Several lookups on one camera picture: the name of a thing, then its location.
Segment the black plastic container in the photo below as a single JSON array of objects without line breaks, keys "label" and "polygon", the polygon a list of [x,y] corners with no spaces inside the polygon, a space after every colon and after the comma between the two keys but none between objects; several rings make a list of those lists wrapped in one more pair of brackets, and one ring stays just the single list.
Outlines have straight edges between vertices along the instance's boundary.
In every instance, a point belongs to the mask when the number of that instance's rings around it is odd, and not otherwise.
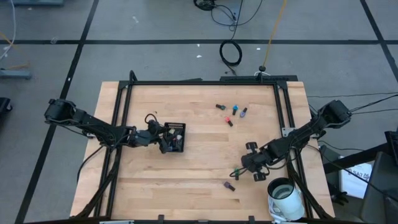
[{"label": "black plastic container", "polygon": [[184,151],[184,145],[185,145],[185,123],[164,123],[164,126],[166,128],[172,128],[174,130],[181,130],[182,132],[180,133],[180,135],[182,136],[182,143],[181,143],[181,149],[177,148],[177,147],[173,147],[173,149],[170,151],[168,150],[167,152],[183,152]]}]

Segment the wooden tabletop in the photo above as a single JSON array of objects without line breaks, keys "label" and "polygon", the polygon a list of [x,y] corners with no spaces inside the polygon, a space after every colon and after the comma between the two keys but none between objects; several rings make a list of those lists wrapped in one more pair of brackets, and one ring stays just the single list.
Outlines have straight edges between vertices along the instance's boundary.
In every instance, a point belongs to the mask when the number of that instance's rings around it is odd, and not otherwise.
[{"label": "wooden tabletop", "polygon": [[[302,82],[289,82],[289,96],[297,127],[310,120]],[[118,82],[103,82],[95,116],[111,122]],[[283,93],[280,91],[282,106]],[[226,111],[215,108],[227,106]],[[119,122],[123,111],[121,103]],[[247,107],[244,118],[232,116],[232,106]],[[259,146],[280,138],[280,128],[271,86],[133,86],[127,125],[147,129],[146,114],[160,121],[187,124],[183,153],[161,154],[159,145],[123,148],[112,219],[153,220],[271,220],[268,213],[267,186],[278,177],[287,177],[286,169],[272,170],[266,181],[255,182],[252,173],[239,181],[229,177],[241,167],[241,156],[248,153],[245,144]],[[224,121],[229,116],[230,127]],[[317,142],[310,141],[317,147]],[[89,140],[85,157],[98,148]],[[84,166],[73,201],[76,215],[98,189],[105,150]],[[302,151],[308,189],[326,212],[334,216],[319,153],[311,147]],[[229,181],[234,192],[223,186]],[[104,214],[108,191],[104,194]]]}]

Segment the black cable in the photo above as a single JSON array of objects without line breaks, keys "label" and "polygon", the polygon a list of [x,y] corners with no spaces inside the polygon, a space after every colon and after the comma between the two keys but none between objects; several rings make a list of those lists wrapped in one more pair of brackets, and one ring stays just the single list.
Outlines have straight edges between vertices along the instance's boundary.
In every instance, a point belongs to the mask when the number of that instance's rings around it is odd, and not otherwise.
[{"label": "black cable", "polygon": [[[119,144],[125,137],[128,137],[128,136],[130,136],[130,135],[132,135],[132,134],[134,134],[134,132],[131,132],[131,134],[127,134],[127,135],[121,137],[117,142],[115,142],[115,143],[113,144],[113,146],[112,146],[111,152],[113,151],[113,149],[115,149],[115,148],[118,146],[118,144]],[[93,157],[93,156],[94,156],[97,152],[99,152],[103,147],[104,147],[104,146],[99,147],[95,152],[93,152],[91,155],[89,155],[89,156],[83,161],[83,163],[81,164],[81,166],[80,166],[80,168],[79,168],[79,171],[77,172],[77,180],[76,180],[76,182],[79,182],[80,172],[81,172],[81,169],[83,168],[83,166],[87,163],[87,161],[88,161],[91,157]]]},{"label": "black cable", "polygon": [[[243,23],[241,23],[241,24],[238,24],[238,22],[236,22],[236,25],[234,25],[234,26],[241,26],[241,25],[245,25],[245,24],[247,24],[248,22],[250,22],[250,21],[254,18],[254,16],[256,16],[257,12],[260,10],[262,1],[263,1],[263,0],[260,1],[259,6],[257,7],[257,9],[256,9],[256,11],[254,12],[253,16],[251,16],[249,20],[247,20],[246,22],[243,22]],[[217,24],[222,25],[222,26],[232,26],[232,25],[233,25],[233,24],[224,24],[224,23],[221,23],[221,22],[216,21],[216,20],[214,19],[214,17],[213,17],[213,11],[211,12],[211,18],[213,19],[214,22],[216,22]]]},{"label": "black cable", "polygon": [[147,124],[149,123],[149,122],[147,122],[147,118],[148,118],[149,116],[154,117],[155,121],[157,122],[156,116],[155,116],[154,114],[147,114],[147,116],[144,118],[145,123],[147,123]]},{"label": "black cable", "polygon": [[[239,7],[239,14],[238,14],[238,19],[236,20],[236,25],[234,25],[234,26],[235,26],[234,34],[232,35],[231,39],[229,39],[229,40],[224,40],[224,41],[221,43],[220,49],[219,49],[220,57],[221,57],[222,61],[223,61],[224,64],[231,70],[232,74],[234,74],[234,75],[236,75],[236,72],[235,72],[235,70],[232,69],[232,67],[238,66],[238,65],[241,63],[241,61],[242,61],[242,56],[243,56],[243,55],[242,55],[242,48],[239,46],[239,44],[237,44],[235,41],[233,41],[234,36],[235,36],[235,33],[236,33],[236,28],[238,27],[237,24],[239,23],[239,18],[241,17],[242,5],[243,5],[243,0],[241,0],[241,5],[240,5],[240,7]],[[236,62],[229,62],[229,61],[227,61],[227,60],[225,59],[225,57],[224,57],[224,55],[223,55],[223,47],[224,47],[225,44],[232,44],[232,45],[234,45],[234,46],[236,47],[236,49],[238,50],[238,52],[239,52],[239,58],[238,58],[238,60],[237,60]]]},{"label": "black cable", "polygon": [[395,95],[386,97],[386,98],[381,99],[381,100],[377,100],[377,101],[372,102],[372,103],[368,103],[368,104],[366,104],[366,105],[364,105],[364,106],[355,107],[354,109],[350,110],[350,112],[354,112],[354,111],[357,111],[357,110],[361,110],[361,109],[363,109],[363,108],[366,108],[366,107],[368,107],[368,106],[375,105],[376,103],[380,103],[380,102],[382,102],[382,101],[384,101],[384,100],[388,100],[388,99],[393,98],[393,97],[396,97],[396,96],[398,96],[398,94],[395,94]]},{"label": "black cable", "polygon": [[335,146],[332,146],[331,144],[329,144],[329,143],[327,143],[327,142],[325,142],[325,141],[318,141],[318,142],[322,142],[323,144],[326,144],[327,146],[332,147],[333,149],[337,149],[337,150],[341,150],[341,151],[345,151],[345,150],[365,151],[365,149],[356,149],[356,148],[340,149],[340,148],[337,148],[337,147],[335,147]]},{"label": "black cable", "polygon": [[[215,7],[215,9],[218,9],[218,10],[223,11],[223,13],[226,14],[232,21],[234,21],[234,22],[236,21],[236,17],[235,17],[235,15],[232,13],[232,11],[231,11],[230,8],[228,8],[228,7],[224,6],[224,5],[219,5],[219,4],[214,5],[214,7]],[[228,13],[226,13],[224,10],[220,9],[219,7],[223,7],[223,8],[225,8],[225,9],[227,9],[227,10],[229,11],[229,13],[231,14],[231,16],[229,16]],[[213,18],[213,11],[211,11],[211,18],[214,20],[214,18]]]},{"label": "black cable", "polygon": [[73,132],[73,133],[76,133],[76,134],[79,134],[79,135],[82,135],[82,136],[88,138],[87,135],[85,135],[85,134],[83,134],[83,133],[80,133],[80,132],[78,132],[78,131],[72,130],[72,129],[70,129],[70,128],[64,126],[64,125],[58,125],[58,126],[61,126],[61,127],[65,128],[65,129],[67,129],[67,130],[69,130],[69,131],[71,131],[71,132]]},{"label": "black cable", "polygon": [[95,150],[93,153],[91,153],[91,155],[89,155],[84,161],[83,163],[80,165],[79,171],[77,172],[77,178],[76,178],[76,183],[79,182],[79,177],[80,177],[80,172],[81,169],[83,168],[83,166],[86,164],[86,162],[91,159],[95,154],[97,154],[97,152],[99,152],[104,146],[99,147],[97,150]]},{"label": "black cable", "polygon": [[285,167],[285,166],[287,165],[287,163],[289,162],[289,159],[290,159],[290,150],[287,151],[287,157],[285,158],[285,163],[284,163],[283,165],[281,165],[280,167],[276,167],[276,168],[268,167],[268,169],[270,169],[270,170],[279,170],[279,169],[282,169],[283,167]]},{"label": "black cable", "polygon": [[377,112],[392,111],[392,110],[398,110],[398,108],[394,108],[394,109],[385,109],[385,110],[377,110],[377,111],[358,112],[358,113],[353,113],[353,114],[377,113]]},{"label": "black cable", "polygon": [[240,5],[240,7],[239,7],[238,19],[236,20],[236,24],[234,25],[234,26],[235,26],[235,29],[234,29],[234,34],[233,34],[232,37],[231,37],[231,40],[234,39],[234,36],[235,36],[235,33],[236,33],[236,28],[238,28],[239,18],[241,17],[242,5],[243,5],[243,0],[241,0],[241,5]]},{"label": "black cable", "polygon": [[301,154],[301,152],[303,151],[303,148],[301,148],[301,149],[298,151],[298,154],[296,155],[296,157],[294,157],[294,159],[291,159],[291,160],[290,160],[291,162],[297,159],[297,156],[298,156],[299,154]]},{"label": "black cable", "polygon": [[[244,174],[246,171],[248,171],[248,169],[249,169],[249,168],[244,168],[244,167],[238,169],[238,172],[239,172],[238,176]],[[236,177],[235,170],[234,170],[234,172],[230,173],[229,176],[230,176],[230,177]]]},{"label": "black cable", "polygon": [[351,96],[371,96],[371,95],[390,95],[398,92],[390,93],[363,93],[363,94],[352,94],[352,95],[336,95],[336,96],[307,96],[307,98],[334,98],[334,97],[351,97]]},{"label": "black cable", "polygon": [[311,104],[308,104],[310,107],[311,107],[311,109],[313,109],[314,111],[316,111],[316,109],[313,107],[313,106],[311,106]]},{"label": "black cable", "polygon": [[[236,62],[229,62],[225,59],[224,55],[223,55],[223,47],[225,44],[232,44],[236,47],[236,50],[238,50],[239,53],[239,58]],[[224,62],[224,64],[231,70],[232,74],[236,75],[235,70],[232,69],[232,67],[238,66],[241,61],[242,61],[242,48],[233,40],[224,40],[221,45],[220,45],[220,57],[222,59],[222,61]]]},{"label": "black cable", "polygon": [[350,173],[351,175],[355,176],[355,177],[358,178],[359,180],[362,180],[363,182],[367,183],[369,186],[373,187],[374,190],[378,191],[380,194],[383,194],[383,196],[389,197],[391,200],[393,200],[393,201],[395,201],[395,202],[398,202],[398,199],[395,199],[395,198],[392,197],[391,195],[388,195],[388,194],[384,193],[382,190],[378,189],[378,188],[377,188],[376,186],[374,186],[372,183],[369,183],[367,180],[364,180],[364,179],[358,177],[356,174],[354,174],[353,172],[349,171],[348,169],[344,169],[344,168],[342,168],[341,166],[335,164],[333,161],[331,161],[330,159],[328,159],[328,158],[324,155],[324,153],[322,153],[319,149],[317,149],[317,148],[315,148],[315,147],[313,147],[313,146],[310,146],[310,147],[312,147],[313,149],[317,150],[317,151],[320,153],[321,158],[325,158],[325,159],[326,159],[330,164],[332,164],[333,166],[335,166],[335,167],[337,167],[337,168],[339,168],[339,169],[341,169],[341,170],[344,170],[344,171]]}]

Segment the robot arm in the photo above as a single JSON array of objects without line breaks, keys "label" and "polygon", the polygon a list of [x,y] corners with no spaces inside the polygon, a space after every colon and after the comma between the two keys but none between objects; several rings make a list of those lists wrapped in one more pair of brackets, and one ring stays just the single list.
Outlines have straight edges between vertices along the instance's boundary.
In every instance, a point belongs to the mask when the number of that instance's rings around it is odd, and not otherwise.
[{"label": "robot arm", "polygon": [[288,159],[290,150],[303,148],[311,135],[320,134],[325,128],[340,128],[350,119],[349,109],[340,100],[333,100],[322,107],[307,124],[291,131],[287,137],[272,140],[261,146],[259,152],[256,151],[255,142],[248,142],[246,147],[251,149],[251,152],[242,156],[242,165],[250,172],[257,172],[254,174],[255,181],[265,180],[266,175],[261,172],[263,166],[272,166],[282,159]]},{"label": "robot arm", "polygon": [[129,147],[148,146],[149,144],[159,143],[162,153],[169,150],[169,143],[179,134],[169,133],[170,128],[166,128],[155,120],[146,121],[147,130],[137,130],[135,126],[113,126],[92,115],[86,111],[76,108],[75,104],[67,100],[49,101],[44,116],[46,123],[59,126],[74,126],[82,130],[84,135],[94,134],[101,145],[114,148],[120,144]]}]

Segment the black floor stripe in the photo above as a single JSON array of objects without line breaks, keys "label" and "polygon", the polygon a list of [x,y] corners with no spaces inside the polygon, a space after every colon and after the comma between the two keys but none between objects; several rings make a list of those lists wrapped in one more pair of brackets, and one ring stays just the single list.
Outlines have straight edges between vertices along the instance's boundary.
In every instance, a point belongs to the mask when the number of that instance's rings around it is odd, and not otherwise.
[{"label": "black floor stripe", "polygon": [[86,21],[85,28],[83,29],[83,33],[81,35],[79,45],[77,46],[75,56],[73,57],[72,64],[70,65],[69,72],[67,78],[65,79],[65,84],[63,85],[60,98],[65,99],[68,95],[68,91],[70,88],[70,84],[72,82],[73,76],[76,71],[77,64],[80,59],[81,51],[83,50],[83,46],[85,45],[85,41],[88,35],[88,31],[90,29],[91,23],[93,22],[94,14],[97,9],[99,0],[94,0],[93,5],[91,7],[90,13],[88,14],[88,18]]},{"label": "black floor stripe", "polygon": [[[154,45],[154,44],[220,44],[223,39],[216,40],[87,40],[85,44],[99,45]],[[269,40],[234,40],[238,44],[268,44]],[[378,40],[273,40],[272,44],[303,44],[303,45],[371,45]]]},{"label": "black floor stripe", "polygon": [[[223,39],[185,39],[185,40],[85,40],[84,44],[91,45],[154,45],[154,44],[220,44]],[[265,40],[234,40],[238,44],[268,44]],[[398,40],[388,40],[392,44],[397,44]],[[51,40],[16,40],[15,44],[31,45],[52,45]],[[80,44],[80,40],[58,40],[54,45],[59,44]],[[272,44],[302,44],[302,45],[374,45],[379,44],[379,40],[273,40]],[[0,44],[8,44],[5,40],[0,40]]]},{"label": "black floor stripe", "polygon": [[386,40],[386,44],[398,44],[398,40]]},{"label": "black floor stripe", "polygon": [[[80,58],[81,50],[84,46],[84,41],[87,38],[87,34],[90,29],[91,22],[93,21],[94,14],[95,14],[95,11],[96,11],[96,8],[98,5],[98,1],[99,0],[94,0],[93,5],[91,6],[91,10],[90,10],[90,13],[88,14],[85,28],[83,29],[83,33],[82,33],[80,41],[78,43],[78,47],[76,49],[75,56],[72,60],[72,64],[70,65],[68,76],[65,80],[65,84],[63,86],[60,98],[65,99],[68,94],[70,83],[71,83],[73,75],[75,73],[76,66],[77,66],[77,63]],[[39,181],[40,173],[41,173],[44,163],[45,163],[45,158],[47,157],[47,153],[49,152],[54,133],[55,133],[55,126],[51,125],[49,127],[49,130],[47,131],[47,135],[44,139],[44,143],[43,143],[42,149],[40,151],[39,158],[37,159],[35,169],[33,171],[32,177],[30,178],[27,190],[24,195],[24,199],[22,200],[21,207],[19,208],[16,220],[15,220],[15,223],[20,224],[20,223],[23,223],[25,220],[26,214],[29,209],[29,205],[32,201],[33,194],[35,192],[37,183]]]},{"label": "black floor stripe", "polygon": [[[22,45],[22,44],[31,44],[31,45],[45,45],[45,44],[79,44],[79,40],[57,40],[54,43],[51,43],[51,40],[15,40],[14,44]],[[8,44],[5,40],[0,40],[0,44]]]},{"label": "black floor stripe", "polygon": [[388,49],[387,42],[384,40],[366,1],[361,0],[361,4],[362,4],[363,9],[365,10],[366,16],[369,19],[369,22],[371,23],[371,26],[373,28],[373,31],[374,31],[378,41],[380,41],[381,49],[383,49],[384,55],[386,56],[388,64],[391,67],[392,73],[394,74],[394,76],[396,77],[396,80],[398,81],[398,67],[397,67],[396,61],[394,60],[393,56],[391,55],[390,50]]}]

